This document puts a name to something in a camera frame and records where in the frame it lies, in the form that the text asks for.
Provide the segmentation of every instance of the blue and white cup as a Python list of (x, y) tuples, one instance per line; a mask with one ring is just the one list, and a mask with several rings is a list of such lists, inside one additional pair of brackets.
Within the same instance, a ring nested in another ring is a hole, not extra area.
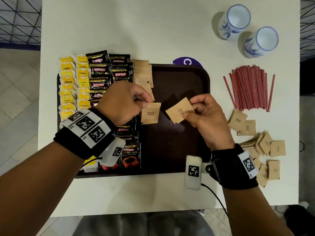
[(250, 23), (250, 11), (241, 4), (233, 5), (222, 16), (218, 32), (223, 39), (231, 39), (238, 36)]
[(266, 53), (274, 50), (279, 43), (277, 31), (270, 27), (264, 26), (245, 41), (244, 53), (249, 58), (264, 56)]

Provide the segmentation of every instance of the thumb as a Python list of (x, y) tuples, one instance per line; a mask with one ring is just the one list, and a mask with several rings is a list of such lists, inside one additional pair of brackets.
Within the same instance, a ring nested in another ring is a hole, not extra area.
[(146, 108), (148, 106), (147, 102), (144, 101), (135, 101), (135, 104), (138, 105), (139, 107), (139, 111), (141, 111), (142, 109)]
[(202, 116), (192, 113), (192, 112), (186, 112), (183, 113), (183, 118), (186, 119), (188, 122), (198, 126), (198, 123), (200, 121)]

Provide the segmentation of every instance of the white table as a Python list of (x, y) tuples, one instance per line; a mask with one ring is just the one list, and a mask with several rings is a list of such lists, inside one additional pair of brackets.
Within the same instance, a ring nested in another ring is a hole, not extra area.
[[(237, 40), (218, 39), (212, 17), (242, 3), (252, 14), (248, 31), (270, 25), (279, 33), (278, 47), (268, 56), (247, 59)], [(208, 72), (211, 94), (226, 117), (233, 109), (222, 76), (241, 65), (256, 64), (276, 74), (271, 112), (245, 111), (257, 131), (269, 130), (285, 140), (281, 180), (263, 189), (271, 205), (298, 202), (299, 171), (299, 9), (300, 0), (43, 0), (38, 149), (57, 131), (56, 75), (59, 57), (107, 49), (129, 53), (150, 63), (197, 59)], [(237, 137), (242, 142), (250, 137)], [(209, 175), (202, 182), (224, 202), (222, 188)], [(220, 208), (204, 187), (184, 187), (184, 173), (74, 179), (52, 216), (96, 215), (164, 210)]]

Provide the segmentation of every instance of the cup rim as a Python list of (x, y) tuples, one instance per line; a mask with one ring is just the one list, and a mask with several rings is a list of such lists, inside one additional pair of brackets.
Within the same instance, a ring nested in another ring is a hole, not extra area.
[(230, 20), (229, 20), (229, 11), (230, 11), (230, 9), (231, 9), (232, 7), (235, 7), (235, 6), (242, 6), (242, 7), (244, 7), (244, 8), (248, 11), (249, 14), (250, 14), (250, 11), (249, 11), (249, 9), (248, 9), (246, 6), (244, 6), (244, 5), (242, 5), (242, 4), (235, 4), (235, 5), (231, 6), (231, 7), (228, 9), (227, 13), (226, 13), (226, 19), (227, 19), (227, 21), (229, 22), (229, 24), (230, 24), (231, 26), (233, 26), (235, 29), (243, 30), (243, 29), (245, 29), (246, 27), (248, 27), (248, 25), (250, 24), (250, 20), (251, 20), (252, 16), (251, 16), (251, 14), (250, 14), (250, 20), (249, 20), (248, 24), (246, 25), (246, 27), (244, 27), (244, 28), (238, 28), (238, 27), (234, 26), (234, 25), (230, 22)]
[[(276, 33), (276, 35), (277, 35), (277, 44), (276, 44), (276, 46), (275, 46), (273, 49), (271, 49), (271, 50), (264, 49), (264, 48), (258, 43), (258, 39), (257, 39), (258, 32), (259, 32), (261, 29), (263, 29), (263, 28), (270, 28), (270, 29), (272, 29), (272, 30)], [(272, 50), (274, 50), (274, 49), (278, 46), (278, 44), (279, 44), (279, 35), (278, 35), (278, 32), (276, 31), (276, 29), (274, 29), (274, 28), (271, 27), (271, 26), (263, 26), (263, 27), (259, 28), (259, 30), (256, 32), (256, 43), (257, 43), (257, 45), (258, 45), (263, 51), (272, 51)]]

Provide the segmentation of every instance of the purple circular label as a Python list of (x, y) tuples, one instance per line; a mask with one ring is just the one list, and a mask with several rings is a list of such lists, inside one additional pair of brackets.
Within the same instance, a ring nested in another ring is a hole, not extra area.
[(192, 65), (192, 66), (199, 67), (199, 68), (203, 69), (202, 65), (197, 60), (195, 60), (194, 58), (190, 58), (190, 57), (179, 57), (179, 58), (173, 60), (173, 64)]

